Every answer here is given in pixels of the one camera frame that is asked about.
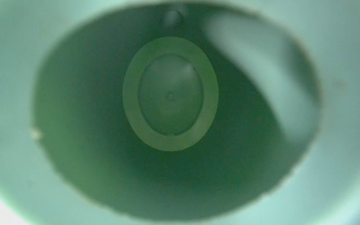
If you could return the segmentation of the mint green watering can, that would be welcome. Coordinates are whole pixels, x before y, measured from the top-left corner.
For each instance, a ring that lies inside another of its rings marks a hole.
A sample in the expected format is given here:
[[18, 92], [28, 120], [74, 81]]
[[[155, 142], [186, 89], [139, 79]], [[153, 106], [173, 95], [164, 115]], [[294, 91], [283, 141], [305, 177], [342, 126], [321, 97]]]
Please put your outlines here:
[[359, 1], [1, 1], [1, 201], [31, 225], [359, 224]]

